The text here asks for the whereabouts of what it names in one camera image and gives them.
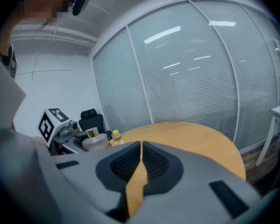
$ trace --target window blinds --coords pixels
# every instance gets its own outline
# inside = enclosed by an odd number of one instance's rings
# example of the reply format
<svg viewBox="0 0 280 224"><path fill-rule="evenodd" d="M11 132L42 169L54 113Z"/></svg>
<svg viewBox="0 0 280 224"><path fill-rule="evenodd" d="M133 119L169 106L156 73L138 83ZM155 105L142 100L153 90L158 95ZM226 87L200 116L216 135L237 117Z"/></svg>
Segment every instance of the window blinds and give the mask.
<svg viewBox="0 0 280 224"><path fill-rule="evenodd" d="M185 3L154 12L129 30L154 121L199 123L232 140L235 81L209 22Z"/></svg>
<svg viewBox="0 0 280 224"><path fill-rule="evenodd" d="M107 122L120 133L151 124L132 46L126 30L94 58L98 92Z"/></svg>
<svg viewBox="0 0 280 224"><path fill-rule="evenodd" d="M270 109L277 105L275 71L265 40L239 4L197 1L212 21L231 54L239 85L238 149L263 141L269 130Z"/></svg>
<svg viewBox="0 0 280 224"><path fill-rule="evenodd" d="M251 9L249 7L245 8L247 9L251 17L255 20L270 49L270 53L273 58L277 75L278 105L280 105L280 55L278 52L277 45L274 41L274 38L280 41L280 37L271 21L264 14L255 11L254 9Z"/></svg>

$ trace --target chair backrest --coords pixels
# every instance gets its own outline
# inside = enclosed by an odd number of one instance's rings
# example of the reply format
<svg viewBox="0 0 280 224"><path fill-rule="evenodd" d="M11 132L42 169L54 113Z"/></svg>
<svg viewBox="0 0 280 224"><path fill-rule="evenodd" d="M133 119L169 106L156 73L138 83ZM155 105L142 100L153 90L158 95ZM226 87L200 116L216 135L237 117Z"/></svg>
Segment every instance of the chair backrest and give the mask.
<svg viewBox="0 0 280 224"><path fill-rule="evenodd" d="M103 116L101 114L97 114L95 109L83 111L81 113L79 125L83 131L97 127L99 133L105 133Z"/></svg>

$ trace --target wooden tabletop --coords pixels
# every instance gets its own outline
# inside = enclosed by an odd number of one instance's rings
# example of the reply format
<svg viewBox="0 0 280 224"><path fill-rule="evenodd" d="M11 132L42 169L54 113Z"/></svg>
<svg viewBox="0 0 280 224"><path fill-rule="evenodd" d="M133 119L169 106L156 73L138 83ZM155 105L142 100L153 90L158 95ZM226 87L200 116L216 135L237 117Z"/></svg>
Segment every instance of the wooden tabletop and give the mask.
<svg viewBox="0 0 280 224"><path fill-rule="evenodd" d="M122 134L122 138L126 143L151 141L202 154L218 162L243 180L246 178L242 157L234 144L220 132L203 125L188 122L156 123L127 131ZM147 183L146 177L146 169L143 162L140 161L126 186L130 216L135 213L143 201L143 186Z"/></svg>

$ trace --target white pipe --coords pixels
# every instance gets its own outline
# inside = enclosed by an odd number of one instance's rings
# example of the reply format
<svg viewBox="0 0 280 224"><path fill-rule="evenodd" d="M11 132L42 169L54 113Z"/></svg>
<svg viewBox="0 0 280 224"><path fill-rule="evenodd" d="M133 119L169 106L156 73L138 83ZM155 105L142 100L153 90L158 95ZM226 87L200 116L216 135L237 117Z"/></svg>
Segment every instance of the white pipe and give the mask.
<svg viewBox="0 0 280 224"><path fill-rule="evenodd" d="M21 31L23 31L23 30L38 30L39 32L41 32L41 31L55 31L55 29L56 29L55 26L46 26L46 27L43 27L43 28L41 28L41 27L42 27L41 25L28 25L28 24L18 25L18 26L16 26L14 28L14 31L19 31L19 30L21 30ZM94 42L98 41L98 39L96 37L94 37L94 36L87 35L85 33L78 32L78 31L75 31L75 30L71 30L71 29L68 29L68 28L58 27L57 28L57 32L80 36L82 38L85 38L87 40L94 41Z"/></svg>
<svg viewBox="0 0 280 224"><path fill-rule="evenodd" d="M75 38L75 37L72 37L72 36L69 36L69 35L60 35L60 34L56 34L55 36L56 38L63 38L63 39L68 39L68 40L72 40L72 41L80 41L80 42L84 42L84 43L89 43L91 44L92 46L94 46L94 43L87 40L87 39L83 39L83 38Z"/></svg>
<svg viewBox="0 0 280 224"><path fill-rule="evenodd" d="M52 37L42 37L42 36L27 36L27 37L14 37L11 40L13 42L13 41L23 41L23 40L53 40L53 38ZM76 43L76 44L84 45L84 46L87 46L87 47L93 47L93 45L90 44L90 43L78 42L78 41L69 40L69 39L65 39L65 38L57 38L56 37L55 40L63 41L63 42Z"/></svg>
<svg viewBox="0 0 280 224"><path fill-rule="evenodd" d="M58 26L59 26L59 24L57 24L56 27L55 27L55 31L54 31L54 34L53 34L53 41L55 40L55 36L56 36L56 33L57 33Z"/></svg>
<svg viewBox="0 0 280 224"><path fill-rule="evenodd" d="M25 32L12 32L11 33L11 37L23 37L23 36L52 36L53 37L53 33L50 31L43 31L43 32L38 32L38 31L25 31Z"/></svg>

